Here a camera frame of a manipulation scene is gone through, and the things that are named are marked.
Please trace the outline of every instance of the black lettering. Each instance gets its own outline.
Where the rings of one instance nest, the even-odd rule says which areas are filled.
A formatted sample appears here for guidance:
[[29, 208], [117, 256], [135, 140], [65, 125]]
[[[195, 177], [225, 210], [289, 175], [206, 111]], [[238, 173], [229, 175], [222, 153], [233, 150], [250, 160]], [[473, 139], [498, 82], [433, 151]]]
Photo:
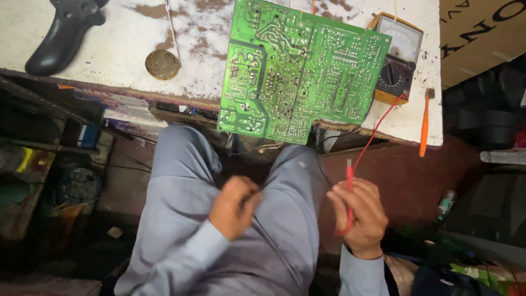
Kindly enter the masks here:
[[456, 46], [456, 47], [448, 47], [449, 44], [446, 44], [444, 45], [443, 47], [441, 47], [440, 49], [444, 51], [444, 56], [442, 57], [442, 59], [445, 59], [446, 57], [448, 57], [450, 54], [449, 54], [449, 51], [453, 51], [453, 52], [456, 52], [457, 50], [463, 48], [465, 45], [462, 45], [462, 46]]
[[457, 5], [455, 7], [469, 7], [469, 0], [464, 1], [464, 3]]
[[448, 11], [449, 19], [453, 19], [453, 18], [451, 17], [451, 13], [453, 13], [453, 12], [454, 12], [454, 13], [461, 13], [462, 11]]
[[491, 30], [493, 30], [493, 29], [495, 29], [497, 27], [497, 26], [490, 27], [490, 26], [486, 25], [484, 22], [485, 22], [485, 20], [483, 20], [480, 23], [478, 23], [475, 26], [473, 26], [473, 28], [481, 27], [482, 30], [472, 31], [472, 32], [467, 32], [467, 33], [464, 33], [464, 34], [460, 34], [460, 37], [466, 39], [468, 41], [468, 43], [471, 43], [471, 42], [477, 40], [477, 38], [478, 38], [478, 37], [477, 38], [471, 38], [471, 36], [487, 33], [487, 32], [489, 32], [489, 31], [491, 31]]
[[[508, 5], [511, 5], [511, 4], [515, 4], [515, 3], [520, 3], [522, 4], [522, 8], [521, 10], [519, 10], [517, 13], [515, 13], [514, 15], [510, 15], [510, 16], [502, 16], [501, 13], [502, 11], [504, 10], [504, 8], [508, 7]], [[496, 21], [496, 22], [504, 22], [504, 21], [507, 21], [511, 18], [514, 18], [516, 16], [518, 16], [520, 13], [522, 13], [523, 11], [526, 10], [526, 0], [513, 0], [507, 4], [505, 4], [504, 6], [502, 6], [501, 8], [499, 8], [499, 10], [497, 10], [494, 14], [493, 14], [493, 20]]]

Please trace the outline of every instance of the printed circuit board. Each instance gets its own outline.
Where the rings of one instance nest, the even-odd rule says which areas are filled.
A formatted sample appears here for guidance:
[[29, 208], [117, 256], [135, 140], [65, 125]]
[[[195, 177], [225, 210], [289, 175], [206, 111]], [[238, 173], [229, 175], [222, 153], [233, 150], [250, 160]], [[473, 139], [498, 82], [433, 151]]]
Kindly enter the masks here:
[[317, 118], [362, 124], [391, 36], [235, 1], [217, 129], [305, 144]]

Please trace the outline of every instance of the white table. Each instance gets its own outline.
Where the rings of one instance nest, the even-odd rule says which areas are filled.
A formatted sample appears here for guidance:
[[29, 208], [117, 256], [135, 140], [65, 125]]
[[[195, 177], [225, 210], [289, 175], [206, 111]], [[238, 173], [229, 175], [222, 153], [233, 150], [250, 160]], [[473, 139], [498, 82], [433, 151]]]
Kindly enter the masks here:
[[[289, 5], [283, 0], [273, 2]], [[311, 3], [290, 0], [290, 7], [310, 12]], [[54, 77], [39, 80], [219, 109], [234, 2], [171, 0], [170, 5], [183, 65], [175, 79], [159, 81], [144, 66], [153, 50], [173, 51], [164, 1], [110, 0], [102, 8], [106, 23], [87, 32], [69, 67]], [[317, 15], [360, 27], [367, 27], [373, 13], [394, 14], [392, 0], [316, 0], [315, 7]], [[24, 65], [47, 34], [54, 14], [49, 1], [2, 1], [0, 73], [29, 77]], [[380, 125], [379, 134], [403, 143], [419, 143], [424, 93], [434, 87], [437, 91], [430, 103], [428, 145], [441, 146], [439, 0], [398, 0], [398, 16], [424, 31], [422, 52], [409, 103], [391, 111]], [[374, 129], [388, 108], [374, 101], [362, 128]]]

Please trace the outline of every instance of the black handle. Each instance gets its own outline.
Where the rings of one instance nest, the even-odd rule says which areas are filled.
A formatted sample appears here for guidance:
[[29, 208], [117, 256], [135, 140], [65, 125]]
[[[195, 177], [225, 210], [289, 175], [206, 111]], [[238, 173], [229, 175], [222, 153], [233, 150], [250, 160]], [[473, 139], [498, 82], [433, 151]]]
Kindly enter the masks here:
[[46, 37], [26, 63], [34, 76], [49, 76], [69, 65], [80, 48], [86, 31], [104, 24], [105, 17], [93, 0], [50, 0], [55, 19]]

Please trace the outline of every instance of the right hand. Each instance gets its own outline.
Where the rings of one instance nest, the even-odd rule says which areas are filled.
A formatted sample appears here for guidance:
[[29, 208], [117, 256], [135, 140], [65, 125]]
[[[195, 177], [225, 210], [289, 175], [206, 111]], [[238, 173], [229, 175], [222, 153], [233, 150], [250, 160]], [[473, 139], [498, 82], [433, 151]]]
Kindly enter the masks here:
[[[343, 236], [355, 257], [364, 260], [380, 258], [383, 251], [380, 241], [385, 234], [389, 220], [380, 203], [378, 187], [364, 179], [354, 178], [352, 192], [347, 182], [340, 182], [327, 192], [336, 215], [336, 227], [342, 231], [352, 223], [349, 232]], [[347, 207], [354, 210], [354, 220], [349, 221]]]
[[217, 195], [208, 220], [222, 235], [233, 241], [252, 224], [261, 199], [258, 185], [249, 177], [233, 176]]

